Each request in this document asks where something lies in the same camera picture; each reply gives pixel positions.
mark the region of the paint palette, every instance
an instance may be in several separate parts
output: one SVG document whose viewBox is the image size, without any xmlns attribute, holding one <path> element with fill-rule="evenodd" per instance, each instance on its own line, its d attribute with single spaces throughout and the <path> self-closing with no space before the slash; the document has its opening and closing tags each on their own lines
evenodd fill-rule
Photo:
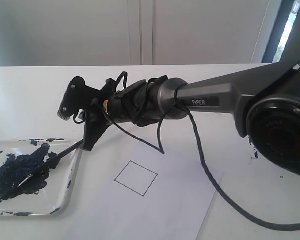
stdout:
<svg viewBox="0 0 300 240">
<path fill-rule="evenodd" d="M 0 193 L 19 176 L 75 143 L 62 138 L 0 141 Z M 9 199 L 0 202 L 0 216 L 50 216 L 64 209 L 70 200 L 80 157 L 81 150 L 77 149 L 23 184 Z"/>
</svg>

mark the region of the white tabletop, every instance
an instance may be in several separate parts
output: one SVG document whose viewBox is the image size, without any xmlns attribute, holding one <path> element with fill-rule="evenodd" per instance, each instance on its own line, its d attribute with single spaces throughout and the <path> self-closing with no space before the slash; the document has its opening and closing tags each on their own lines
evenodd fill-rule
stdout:
<svg viewBox="0 0 300 240">
<path fill-rule="evenodd" d="M 81 140 L 84 126 L 63 121 L 57 111 L 69 81 L 75 76 L 100 89 L 108 78 L 129 73 L 128 85 L 168 75 L 188 83 L 218 77 L 260 64 L 188 66 L 0 67 L 0 140 L 66 138 Z M 240 138 L 230 114 L 194 113 L 206 161 L 224 172 L 220 185 L 245 210 L 265 221 L 300 223 L 300 176 L 255 156 L 248 138 Z M 156 142 L 156 125 L 122 125 L 139 137 Z M 162 125 L 167 149 L 192 158 L 199 154 L 190 120 L 167 120 Z M 113 169 L 121 165 L 135 140 L 110 127 L 92 152 L 82 154 L 68 208 L 51 217 L 0 218 L 0 239 L 63 239 L 78 213 L 93 208 L 94 200 Z M 299 232 L 262 228 L 237 213 L 216 194 L 198 239 L 300 239 Z"/>
</svg>

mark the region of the robotic arm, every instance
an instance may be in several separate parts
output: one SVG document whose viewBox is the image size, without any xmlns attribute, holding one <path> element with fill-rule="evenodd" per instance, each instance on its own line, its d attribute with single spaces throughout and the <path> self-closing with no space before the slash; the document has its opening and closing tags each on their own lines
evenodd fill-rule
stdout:
<svg viewBox="0 0 300 240">
<path fill-rule="evenodd" d="M 85 122 L 83 149 L 91 151 L 113 123 L 139 127 L 165 119 L 183 119 L 192 112 L 231 113 L 238 134 L 247 135 L 267 159 L 300 175 L 300 68 L 279 62 L 191 84 L 162 76 L 129 87 L 128 74 L 108 79 L 101 90 L 81 77 L 69 84 L 58 115 Z M 121 79 L 124 90 L 117 91 Z M 82 122 L 76 117 L 80 110 Z"/>
</svg>

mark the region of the black square outline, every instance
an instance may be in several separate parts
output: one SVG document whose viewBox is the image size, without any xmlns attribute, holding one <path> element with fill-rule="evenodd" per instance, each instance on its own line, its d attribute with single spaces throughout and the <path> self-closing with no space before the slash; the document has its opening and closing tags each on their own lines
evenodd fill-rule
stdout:
<svg viewBox="0 0 300 240">
<path fill-rule="evenodd" d="M 141 168 L 143 168 L 143 169 L 146 169 L 146 170 L 148 170 L 148 171 L 150 171 L 150 172 L 152 172 L 152 173 L 155 174 L 154 179 L 152 180 L 152 182 L 150 183 L 150 185 L 148 186 L 147 190 L 145 191 L 145 193 L 144 193 L 143 195 L 140 194 L 139 192 L 137 192 L 137 191 L 131 189 L 130 187 L 124 185 L 123 183 L 117 181 L 117 178 L 120 176 L 120 174 L 123 173 L 123 171 L 126 169 L 126 167 L 128 167 L 128 165 L 129 165 L 130 163 L 133 163 L 133 164 L 135 164 L 135 165 L 138 165 L 139 167 L 141 167 Z M 144 196 L 146 195 L 146 193 L 148 192 L 149 188 L 151 187 L 151 185 L 154 183 L 154 181 L 155 181 L 155 179 L 157 178 L 157 176 L 158 176 L 158 174 L 155 173 L 154 171 L 151 171 L 151 170 L 149 170 L 148 168 L 146 168 L 146 167 L 144 167 L 144 166 L 141 166 L 141 165 L 139 165 L 138 163 L 135 163 L 134 161 L 129 161 L 128 164 L 127 164 L 127 165 L 122 169 L 122 171 L 119 173 L 119 175 L 114 179 L 114 181 L 115 181 L 116 183 L 121 184 L 122 186 L 126 187 L 127 189 L 130 189 L 131 191 L 135 192 L 136 194 L 139 194 L 140 196 L 144 197 Z"/>
</svg>

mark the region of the white paper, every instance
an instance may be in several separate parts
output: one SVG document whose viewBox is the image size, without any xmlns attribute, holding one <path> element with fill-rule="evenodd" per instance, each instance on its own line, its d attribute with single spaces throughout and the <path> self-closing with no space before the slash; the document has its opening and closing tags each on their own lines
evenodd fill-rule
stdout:
<svg viewBox="0 0 300 240">
<path fill-rule="evenodd" d="M 195 240 L 214 193 L 199 159 L 138 143 L 66 238 Z"/>
</svg>

